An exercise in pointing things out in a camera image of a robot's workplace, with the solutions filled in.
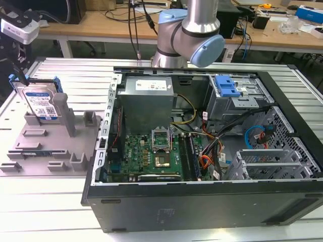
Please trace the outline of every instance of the blue box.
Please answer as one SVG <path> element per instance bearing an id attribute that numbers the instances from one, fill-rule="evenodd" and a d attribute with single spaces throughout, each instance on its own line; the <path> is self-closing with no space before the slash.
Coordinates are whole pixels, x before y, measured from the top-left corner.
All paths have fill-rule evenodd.
<path id="1" fill-rule="evenodd" d="M 240 97 L 240 92 L 229 76 L 216 76 L 215 82 L 221 97 Z"/>
<path id="2" fill-rule="evenodd" d="M 309 20 L 315 23 L 323 23 L 323 10 L 319 9 L 307 9 L 304 5 L 301 5 L 295 14 L 300 19 Z"/>

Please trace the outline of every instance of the motherboard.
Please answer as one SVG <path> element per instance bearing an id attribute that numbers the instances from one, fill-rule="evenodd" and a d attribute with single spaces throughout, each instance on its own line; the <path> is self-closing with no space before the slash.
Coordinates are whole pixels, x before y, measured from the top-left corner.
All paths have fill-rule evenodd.
<path id="1" fill-rule="evenodd" d="M 185 181 L 200 178 L 198 155 L 203 149 L 199 135 L 127 135 L 124 157 L 108 162 L 109 182 Z"/>

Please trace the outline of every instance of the sticker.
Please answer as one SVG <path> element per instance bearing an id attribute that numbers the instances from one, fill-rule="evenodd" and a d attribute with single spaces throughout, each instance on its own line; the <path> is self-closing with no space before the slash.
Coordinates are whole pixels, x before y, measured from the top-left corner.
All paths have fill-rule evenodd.
<path id="1" fill-rule="evenodd" d="M 137 80 L 137 91 L 167 91 L 166 81 L 163 80 Z"/>
<path id="2" fill-rule="evenodd" d="M 202 116 L 203 116 L 203 120 L 207 121 L 207 112 L 203 112 Z"/>
<path id="3" fill-rule="evenodd" d="M 26 92 L 26 99 L 30 108 L 37 117 L 51 120 L 57 119 L 57 113 L 52 104 L 50 104 L 50 95 L 47 92 Z"/>
<path id="4" fill-rule="evenodd" d="M 32 155 L 32 156 L 36 156 L 36 153 L 21 153 L 22 155 Z"/>
<path id="5" fill-rule="evenodd" d="M 217 179 L 217 180 L 220 180 L 220 174 L 217 173 L 216 170 L 213 171 L 213 176 Z"/>
<path id="6" fill-rule="evenodd" d="M 247 88 L 245 88 L 245 87 L 236 87 L 236 89 L 239 92 L 247 92 Z"/>
<path id="7" fill-rule="evenodd" d="M 219 162 L 226 163 L 226 155 L 225 155 L 225 153 L 220 154 Z"/>

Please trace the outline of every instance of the power supply label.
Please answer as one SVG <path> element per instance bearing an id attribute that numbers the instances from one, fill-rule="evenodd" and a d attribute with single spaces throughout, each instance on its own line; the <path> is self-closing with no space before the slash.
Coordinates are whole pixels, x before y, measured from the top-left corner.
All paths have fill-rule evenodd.
<path id="1" fill-rule="evenodd" d="M 166 81 L 163 80 L 137 80 L 137 91 L 167 91 Z"/>
<path id="2" fill-rule="evenodd" d="M 46 92 L 26 92 L 26 99 L 30 108 L 41 119 L 57 119 L 57 112 L 50 104 L 50 95 Z"/>

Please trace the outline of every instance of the desk leg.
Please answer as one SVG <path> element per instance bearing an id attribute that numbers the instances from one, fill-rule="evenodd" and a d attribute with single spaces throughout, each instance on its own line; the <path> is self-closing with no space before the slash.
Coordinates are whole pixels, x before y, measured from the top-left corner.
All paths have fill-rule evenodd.
<path id="1" fill-rule="evenodd" d="M 102 42 L 101 43 L 101 53 L 102 54 L 105 54 L 106 53 L 106 50 L 107 50 L 106 43 L 105 42 Z"/>
<path id="2" fill-rule="evenodd" d="M 283 57 L 283 55 L 284 55 L 284 52 L 279 51 L 279 52 L 277 53 L 276 57 L 275 57 L 275 61 L 276 61 L 276 62 L 280 62 L 280 61 L 281 61 L 281 59 L 282 59 L 282 57 Z"/>
<path id="3" fill-rule="evenodd" d="M 227 47 L 226 52 L 224 53 L 222 62 L 231 63 L 234 51 L 235 51 L 234 48 Z"/>
<path id="4" fill-rule="evenodd" d="M 73 58 L 71 45 L 67 40 L 59 40 L 64 58 Z"/>

